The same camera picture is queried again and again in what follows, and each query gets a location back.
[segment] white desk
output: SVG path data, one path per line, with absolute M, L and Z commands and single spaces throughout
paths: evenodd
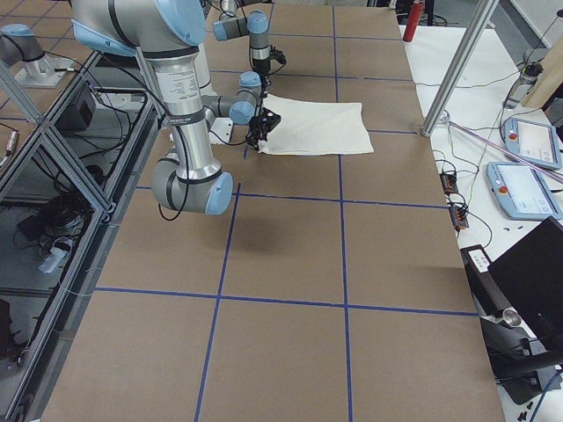
M 406 54 L 413 72 L 413 79 L 417 83 L 420 107 L 425 114 L 432 104 L 438 87 L 420 83 L 432 85 L 442 82 L 463 34 L 464 29 L 462 28 L 420 26 L 417 28 L 413 42 L 406 43 Z M 457 86 L 488 84 L 510 74 L 514 73 L 514 75 L 486 87 L 455 89 L 446 107 L 451 120 L 466 127 L 498 127 L 502 101 L 518 78 L 516 72 L 517 69 L 496 32 L 492 29 L 485 30 Z M 505 110 L 502 118 L 504 121 L 513 114 L 532 110 L 518 106 L 513 111 Z M 548 123 L 541 110 L 526 113 L 523 118 Z M 484 137 L 490 135 L 492 142 L 502 144 L 498 129 L 482 129 L 477 133 Z M 471 185 L 474 177 L 469 173 L 460 173 L 457 185 L 460 193 L 469 201 L 470 211 L 485 220 L 491 227 L 493 240 L 486 251 L 491 259 L 495 260 L 535 228 L 538 222 L 509 220 L 502 213 L 496 199 L 487 187 L 486 164 L 492 161 L 508 161 L 508 159 L 501 152 L 491 148 L 487 148 L 483 154 L 484 143 L 460 133 L 455 128 L 451 129 L 451 134 L 452 143 L 448 137 L 448 130 L 444 126 L 438 126 L 431 136 L 432 147 L 435 151 L 441 151 L 445 155 L 445 159 L 451 161 L 458 171 L 475 171 L 476 168 L 455 158 L 452 155 L 451 145 L 453 145 L 456 156 L 472 163 L 478 163 L 480 160 L 480 171 L 475 178 L 473 190 L 471 190 Z M 435 152 L 436 159 L 443 158 L 441 152 Z M 438 167 L 442 168 L 442 163 L 438 163 Z M 550 187 L 561 188 L 550 179 L 547 180 Z M 563 195 L 556 194 L 555 196 L 558 203 L 563 206 Z M 461 231 L 458 238 L 459 247 L 486 244 L 489 238 L 488 229 L 474 217 L 469 216 L 468 219 L 470 228 Z M 533 408 L 532 411 L 529 411 L 525 405 L 515 405 L 502 387 L 499 387 L 499 394 L 507 421 L 516 420 L 521 411 L 527 411 L 528 420 L 530 420 Z M 537 403 L 538 399 L 539 397 L 536 397 L 534 403 Z M 535 422 L 560 422 L 561 415 L 563 415 L 563 390 L 552 391 L 547 394 Z

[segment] red cylinder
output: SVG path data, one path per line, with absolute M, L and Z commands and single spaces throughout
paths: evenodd
M 403 35 L 403 41 L 411 42 L 414 37 L 414 31 L 419 25 L 420 16 L 424 11 L 424 1 L 414 0 L 413 7 L 411 7 L 411 12 L 408 14 L 408 22 L 406 23 L 405 35 Z

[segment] computer monitor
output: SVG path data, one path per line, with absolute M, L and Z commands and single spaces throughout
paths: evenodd
M 563 226 L 543 220 L 489 272 L 545 349 L 563 351 Z

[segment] white cloth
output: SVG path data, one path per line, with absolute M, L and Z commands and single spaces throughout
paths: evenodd
M 362 103 L 309 103 L 269 94 L 264 106 L 281 115 L 280 124 L 260 141 L 272 155 L 320 156 L 373 152 L 362 123 Z

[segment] brown table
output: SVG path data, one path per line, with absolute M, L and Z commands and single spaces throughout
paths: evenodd
M 229 209 L 169 223 L 162 131 L 41 421 L 504 420 L 392 12 L 262 10 L 270 91 L 361 101 L 375 153 L 215 147 Z M 246 43 L 208 36 L 216 91 Z

